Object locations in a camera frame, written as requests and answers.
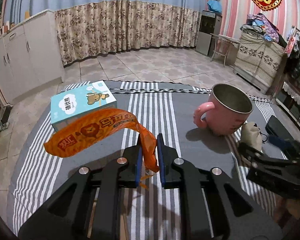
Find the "orange snack wrapper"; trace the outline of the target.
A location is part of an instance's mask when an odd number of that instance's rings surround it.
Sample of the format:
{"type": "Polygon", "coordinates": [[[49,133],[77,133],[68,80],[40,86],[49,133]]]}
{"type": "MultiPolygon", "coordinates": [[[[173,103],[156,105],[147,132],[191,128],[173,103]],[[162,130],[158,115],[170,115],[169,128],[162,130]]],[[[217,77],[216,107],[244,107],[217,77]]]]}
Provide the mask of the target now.
{"type": "Polygon", "coordinates": [[[139,133],[145,168],[159,172],[155,136],[138,122],[134,114],[122,109],[108,108],[89,113],[56,132],[44,143],[44,148],[51,155],[67,158],[125,128],[139,133]]]}

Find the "black zip case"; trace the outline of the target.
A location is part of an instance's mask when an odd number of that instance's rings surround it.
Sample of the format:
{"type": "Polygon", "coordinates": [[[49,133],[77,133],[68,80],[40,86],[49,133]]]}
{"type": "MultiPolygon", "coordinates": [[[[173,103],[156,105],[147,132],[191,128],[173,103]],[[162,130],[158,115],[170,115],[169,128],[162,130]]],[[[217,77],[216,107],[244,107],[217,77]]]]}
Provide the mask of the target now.
{"type": "Polygon", "coordinates": [[[291,142],[294,148],[300,148],[300,142],[295,140],[277,117],[272,115],[266,124],[266,132],[291,142]]]}

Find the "beige cloth pouch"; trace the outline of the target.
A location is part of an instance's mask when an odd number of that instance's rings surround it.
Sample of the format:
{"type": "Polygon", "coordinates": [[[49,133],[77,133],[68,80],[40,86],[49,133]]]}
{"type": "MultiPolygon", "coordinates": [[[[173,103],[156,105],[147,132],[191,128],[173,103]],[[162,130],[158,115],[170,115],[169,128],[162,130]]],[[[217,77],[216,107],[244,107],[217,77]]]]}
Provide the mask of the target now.
{"type": "Polygon", "coordinates": [[[242,125],[240,142],[261,152],[262,135],[257,124],[254,122],[247,122],[242,125]]]}

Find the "low shelf with lace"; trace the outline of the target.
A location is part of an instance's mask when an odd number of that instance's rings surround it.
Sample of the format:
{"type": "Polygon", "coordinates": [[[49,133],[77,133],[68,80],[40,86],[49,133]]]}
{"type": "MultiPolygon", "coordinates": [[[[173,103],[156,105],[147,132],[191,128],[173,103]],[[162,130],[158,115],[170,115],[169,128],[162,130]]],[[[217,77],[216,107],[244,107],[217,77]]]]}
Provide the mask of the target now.
{"type": "Polygon", "coordinates": [[[284,81],[277,93],[276,102],[300,130],[300,92],[288,81],[284,81]]]}

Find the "grey striped tablecloth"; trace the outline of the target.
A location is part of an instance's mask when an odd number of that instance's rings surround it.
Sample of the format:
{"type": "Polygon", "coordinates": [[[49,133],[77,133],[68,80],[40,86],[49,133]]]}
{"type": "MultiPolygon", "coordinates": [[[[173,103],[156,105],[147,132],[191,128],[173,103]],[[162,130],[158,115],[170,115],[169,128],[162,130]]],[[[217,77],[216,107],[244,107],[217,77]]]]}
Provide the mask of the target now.
{"type": "Polygon", "coordinates": [[[13,239],[300,239],[300,143],[232,85],[69,85],[20,153],[7,222],[13,239]]]}

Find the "pink metal mug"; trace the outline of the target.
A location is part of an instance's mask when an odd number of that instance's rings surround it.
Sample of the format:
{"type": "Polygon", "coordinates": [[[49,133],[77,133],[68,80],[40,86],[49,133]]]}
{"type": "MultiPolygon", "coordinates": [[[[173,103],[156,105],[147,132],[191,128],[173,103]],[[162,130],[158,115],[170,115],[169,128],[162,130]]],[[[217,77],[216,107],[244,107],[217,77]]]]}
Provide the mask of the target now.
{"type": "Polygon", "coordinates": [[[253,112],[249,96],[241,89],[226,83],[215,84],[207,102],[198,106],[193,123],[199,128],[209,128],[214,135],[231,135],[237,131],[253,112]]]}

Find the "light blue tissue box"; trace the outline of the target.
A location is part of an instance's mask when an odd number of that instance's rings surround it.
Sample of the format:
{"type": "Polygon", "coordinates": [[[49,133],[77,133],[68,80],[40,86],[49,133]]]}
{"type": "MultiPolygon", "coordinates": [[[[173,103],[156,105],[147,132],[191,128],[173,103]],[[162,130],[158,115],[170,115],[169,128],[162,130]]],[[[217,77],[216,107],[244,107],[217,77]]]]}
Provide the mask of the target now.
{"type": "Polygon", "coordinates": [[[102,80],[77,85],[51,98],[51,125],[54,130],[65,128],[80,117],[104,108],[116,108],[117,100],[102,80]]]}

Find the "clothes rack with garments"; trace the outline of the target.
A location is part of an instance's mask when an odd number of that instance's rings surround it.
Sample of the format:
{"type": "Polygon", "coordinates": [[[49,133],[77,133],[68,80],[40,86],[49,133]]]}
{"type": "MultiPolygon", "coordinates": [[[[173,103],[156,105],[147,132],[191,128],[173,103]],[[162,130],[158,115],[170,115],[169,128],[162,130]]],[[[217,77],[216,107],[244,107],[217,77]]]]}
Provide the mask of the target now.
{"type": "Polygon", "coordinates": [[[294,25],[287,34],[285,54],[287,55],[285,73],[300,87],[300,29],[294,25]]]}

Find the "cloth covered storage cabinet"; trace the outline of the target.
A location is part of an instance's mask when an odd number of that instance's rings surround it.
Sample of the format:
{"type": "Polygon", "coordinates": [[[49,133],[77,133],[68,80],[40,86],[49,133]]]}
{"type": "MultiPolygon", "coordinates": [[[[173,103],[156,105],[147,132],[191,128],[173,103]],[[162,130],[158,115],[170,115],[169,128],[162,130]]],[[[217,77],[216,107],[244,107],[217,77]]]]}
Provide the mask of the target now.
{"type": "Polygon", "coordinates": [[[266,41],[260,34],[243,31],[239,39],[234,73],[255,86],[262,94],[273,95],[286,64],[284,48],[266,41]]]}

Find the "pile of clothes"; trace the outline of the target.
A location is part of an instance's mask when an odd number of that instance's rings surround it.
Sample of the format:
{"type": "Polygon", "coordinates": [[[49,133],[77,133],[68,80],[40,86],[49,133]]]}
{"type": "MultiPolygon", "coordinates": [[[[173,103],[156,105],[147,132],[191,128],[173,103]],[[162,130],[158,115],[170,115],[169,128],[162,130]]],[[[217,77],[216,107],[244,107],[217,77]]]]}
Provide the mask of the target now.
{"type": "Polygon", "coordinates": [[[248,14],[246,23],[240,27],[241,31],[252,31],[261,35],[266,41],[279,43],[284,41],[277,26],[273,25],[262,13],[248,14]]]}

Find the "small metal stool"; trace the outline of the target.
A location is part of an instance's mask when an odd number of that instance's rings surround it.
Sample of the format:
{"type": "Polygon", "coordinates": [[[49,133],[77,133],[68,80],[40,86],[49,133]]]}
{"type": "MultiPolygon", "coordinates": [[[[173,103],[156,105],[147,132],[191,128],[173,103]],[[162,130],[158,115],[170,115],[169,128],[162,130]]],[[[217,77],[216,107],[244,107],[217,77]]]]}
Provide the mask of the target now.
{"type": "Polygon", "coordinates": [[[211,61],[213,61],[217,55],[223,57],[223,66],[225,67],[230,48],[239,45],[240,40],[221,34],[211,34],[211,37],[215,40],[211,61]]]}

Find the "black water dispenser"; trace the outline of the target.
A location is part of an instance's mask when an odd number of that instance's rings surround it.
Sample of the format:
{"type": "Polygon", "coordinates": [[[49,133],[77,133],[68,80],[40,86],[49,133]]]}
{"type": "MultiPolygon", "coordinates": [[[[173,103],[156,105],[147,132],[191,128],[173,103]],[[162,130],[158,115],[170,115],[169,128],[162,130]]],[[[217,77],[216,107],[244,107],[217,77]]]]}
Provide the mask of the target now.
{"type": "Polygon", "coordinates": [[[221,30],[222,16],[219,13],[203,10],[200,18],[200,26],[197,38],[196,51],[211,57],[215,47],[214,35],[221,30]]]}

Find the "white cabinet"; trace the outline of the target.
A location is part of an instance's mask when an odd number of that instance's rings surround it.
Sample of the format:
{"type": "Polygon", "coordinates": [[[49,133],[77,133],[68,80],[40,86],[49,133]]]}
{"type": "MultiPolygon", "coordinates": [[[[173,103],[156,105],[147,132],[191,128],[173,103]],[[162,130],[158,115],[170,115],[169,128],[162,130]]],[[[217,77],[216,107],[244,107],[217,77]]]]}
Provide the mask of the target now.
{"type": "Polygon", "coordinates": [[[0,37],[1,103],[17,103],[64,77],[53,11],[33,15],[0,37]]]}

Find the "blue floral curtain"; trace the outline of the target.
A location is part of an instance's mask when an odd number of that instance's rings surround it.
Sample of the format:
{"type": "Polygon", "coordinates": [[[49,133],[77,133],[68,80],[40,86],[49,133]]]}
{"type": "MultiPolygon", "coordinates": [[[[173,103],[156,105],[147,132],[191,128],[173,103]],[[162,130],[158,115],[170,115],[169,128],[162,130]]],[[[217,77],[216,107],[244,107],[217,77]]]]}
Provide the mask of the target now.
{"type": "Polygon", "coordinates": [[[150,47],[194,47],[206,0],[6,0],[4,19],[54,11],[63,64],[150,47]]]}

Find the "blue bag on dispenser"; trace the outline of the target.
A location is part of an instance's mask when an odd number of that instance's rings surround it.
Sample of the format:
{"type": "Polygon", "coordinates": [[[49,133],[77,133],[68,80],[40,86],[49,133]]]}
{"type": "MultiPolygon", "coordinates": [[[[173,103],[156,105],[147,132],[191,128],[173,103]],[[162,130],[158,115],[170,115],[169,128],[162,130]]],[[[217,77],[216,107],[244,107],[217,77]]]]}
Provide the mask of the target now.
{"type": "Polygon", "coordinates": [[[207,2],[207,8],[211,12],[222,14],[222,5],[221,5],[220,1],[217,1],[217,0],[208,0],[208,2],[207,2]]]}

